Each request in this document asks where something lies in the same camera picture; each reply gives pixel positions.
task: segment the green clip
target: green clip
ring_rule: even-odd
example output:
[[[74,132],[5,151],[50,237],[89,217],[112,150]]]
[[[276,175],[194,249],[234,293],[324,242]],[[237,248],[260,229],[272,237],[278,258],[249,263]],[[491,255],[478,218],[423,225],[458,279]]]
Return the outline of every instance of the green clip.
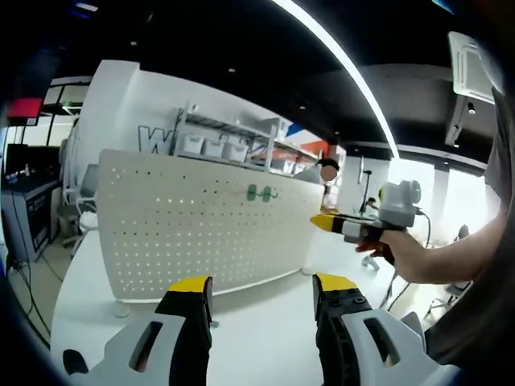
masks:
[[[272,188],[265,187],[265,189],[263,189],[262,195],[263,195],[263,203],[268,203],[270,201],[270,198],[277,199],[279,193],[272,195]]]
[[[250,184],[249,190],[247,191],[247,201],[254,201],[257,195],[261,195],[258,194],[258,187],[253,183]]]

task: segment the black cable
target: black cable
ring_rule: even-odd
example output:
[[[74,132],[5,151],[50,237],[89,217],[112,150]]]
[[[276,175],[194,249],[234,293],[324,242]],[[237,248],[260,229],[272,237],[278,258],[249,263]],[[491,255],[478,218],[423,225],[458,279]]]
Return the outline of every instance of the black cable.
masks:
[[[43,324],[44,329],[47,331],[48,335],[50,335],[50,329],[48,328],[48,325],[45,323],[45,319],[43,319],[43,316],[41,315],[41,312],[39,311],[37,304],[35,304],[34,295],[32,294],[32,289],[29,287],[29,285],[27,283],[27,277],[25,276],[25,273],[23,273],[22,270],[19,270],[18,272],[22,276],[23,282],[27,285],[27,288],[29,289],[29,295],[31,296],[32,305],[34,306],[34,310],[37,313],[39,319],[41,320],[41,324]]]
[[[427,218],[427,240],[426,240],[426,248],[427,248],[427,247],[429,247],[429,240],[431,239],[431,219],[429,218],[429,216],[426,213],[424,213],[420,209],[417,210],[417,214],[425,216]],[[397,297],[393,300],[392,304],[389,305],[388,311],[390,311],[392,309],[395,302],[406,292],[406,290],[408,289],[410,284],[411,283],[407,283],[406,286],[402,289],[401,293],[399,295],[397,295]]]
[[[19,222],[19,217],[18,217],[18,210],[16,209],[16,202],[14,201],[14,193],[11,192],[10,193],[10,197],[13,201],[13,208],[14,208],[14,215],[16,216],[16,221],[18,222],[18,228],[19,228],[19,231],[20,233],[22,234],[22,242],[23,242],[23,248],[25,249],[25,256],[27,257],[27,266],[28,266],[28,273],[29,273],[29,278],[27,280],[27,278],[25,277],[25,275],[23,274],[23,277],[25,277],[25,280],[23,280],[25,282],[25,285],[27,286],[28,290],[29,290],[29,295],[31,297],[31,307],[29,308],[29,310],[27,311],[27,317],[28,315],[32,312],[32,310],[34,309],[34,302],[33,302],[33,297],[32,297],[32,269],[31,269],[31,264],[28,262],[28,256],[29,256],[29,252],[28,252],[28,249],[27,249],[27,245],[25,244],[25,238],[23,237],[23,232],[22,232],[22,225],[20,224]],[[18,260],[18,272],[21,273],[22,272],[22,264],[21,262]]]
[[[30,309],[30,311],[32,311],[32,309],[34,308],[34,310],[37,313],[39,319],[41,320],[41,323],[43,324],[45,330],[50,335],[50,329],[48,328],[47,324],[45,323],[45,321],[43,319],[43,316],[41,316],[41,313],[39,312],[39,308],[35,304],[34,295],[32,294],[32,270],[31,270],[31,262],[29,261],[29,252],[28,252],[28,249],[27,249],[27,244],[25,244],[25,237],[23,237],[22,224],[19,221],[18,211],[16,209],[16,202],[14,201],[14,193],[11,192],[10,196],[11,196],[11,198],[13,200],[14,215],[16,216],[16,221],[18,222],[18,228],[19,228],[20,233],[22,234],[22,242],[23,242],[23,247],[25,248],[25,258],[27,259],[27,267],[28,267],[28,272],[29,272],[29,279],[27,280],[27,278],[25,277],[25,273],[23,273],[23,270],[21,269],[21,265],[20,265],[20,270],[18,272],[22,275],[22,278],[24,279],[23,281],[25,282],[25,284],[27,285],[27,288],[29,289],[29,295],[31,296],[31,309]]]
[[[59,281],[62,283],[62,282],[63,282],[63,279],[62,279],[62,278],[61,278],[61,276],[59,276],[59,275],[57,274],[57,272],[52,268],[52,266],[51,266],[51,265],[50,265],[50,263],[48,262],[47,258],[46,258],[46,257],[45,257],[45,255],[43,255],[42,253],[41,253],[41,258],[43,259],[43,261],[44,261],[45,263],[47,263],[47,265],[48,265],[48,269],[50,269],[50,270],[51,270],[51,272],[54,274],[54,276],[55,276],[55,277],[57,277],[57,280],[59,280]]]
[[[16,304],[18,304],[19,310],[23,314],[23,316],[25,317],[25,320],[27,321],[28,325],[35,332],[35,334],[39,338],[39,340],[41,340],[41,342],[43,342],[45,347],[48,350],[50,350],[50,343],[41,335],[39,330],[37,328],[35,328],[34,323],[31,321],[31,318],[29,318],[28,313],[26,313],[25,310],[23,309],[22,303],[20,303],[20,301],[18,299],[18,296],[16,296],[16,294],[14,293],[13,288],[12,288],[11,285],[8,286],[8,290],[10,291],[10,296],[13,297],[14,299],[16,299]]]

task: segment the white partition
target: white partition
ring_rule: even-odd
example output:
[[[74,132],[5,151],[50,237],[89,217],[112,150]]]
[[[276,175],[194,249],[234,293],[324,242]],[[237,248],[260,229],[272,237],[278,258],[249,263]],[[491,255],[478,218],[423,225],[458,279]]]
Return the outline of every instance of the white partition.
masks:
[[[248,201],[250,184],[277,197]],[[113,294],[153,301],[185,277],[211,275],[220,292],[294,272],[307,259],[322,194],[260,171],[104,150],[97,209]]]

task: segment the floor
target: floor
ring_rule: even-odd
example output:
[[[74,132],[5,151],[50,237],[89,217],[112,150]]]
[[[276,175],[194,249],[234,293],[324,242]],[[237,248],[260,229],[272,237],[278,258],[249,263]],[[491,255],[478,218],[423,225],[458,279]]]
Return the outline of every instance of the floor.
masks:
[[[44,323],[52,330],[52,315],[59,294],[61,280],[66,274],[71,261],[71,248],[64,248],[59,239],[45,249],[43,256],[31,264],[31,288],[35,304],[41,313]],[[23,272],[28,277],[28,268]],[[20,304],[27,312],[31,308],[31,298],[19,273],[11,272],[10,283],[16,293]],[[445,312],[445,308],[432,310],[426,315],[428,307],[434,298],[447,299],[441,285],[416,285],[411,284],[406,292],[395,302],[390,311],[397,318],[414,311],[422,320],[424,329],[433,325]],[[41,322],[35,308],[29,313],[29,318],[38,329],[39,333],[50,342],[50,335]]]

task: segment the black ceiling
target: black ceiling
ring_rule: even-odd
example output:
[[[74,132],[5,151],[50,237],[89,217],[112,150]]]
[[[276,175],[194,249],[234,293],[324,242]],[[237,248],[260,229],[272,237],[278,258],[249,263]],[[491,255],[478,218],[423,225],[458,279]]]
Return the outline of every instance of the black ceiling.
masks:
[[[92,75],[102,59],[135,60],[147,71],[244,97],[343,145],[385,140],[340,63],[270,0],[96,3],[92,18],[68,20],[66,31],[73,33],[60,76]],[[444,144],[456,99],[447,33],[468,33],[456,17],[430,0],[298,4],[360,67],[398,143],[486,162],[495,127],[491,105],[474,101],[477,114],[460,121],[460,148]]]

